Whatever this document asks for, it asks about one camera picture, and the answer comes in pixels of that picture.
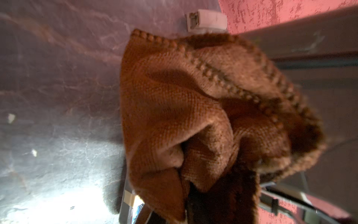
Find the brown cloth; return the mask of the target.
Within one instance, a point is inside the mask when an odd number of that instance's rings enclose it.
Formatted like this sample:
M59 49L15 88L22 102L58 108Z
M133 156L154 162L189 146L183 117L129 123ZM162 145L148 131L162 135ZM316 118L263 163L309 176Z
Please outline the brown cloth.
M260 185L311 168L326 148L301 93L238 35L134 30L120 104L131 186L171 224L256 224Z

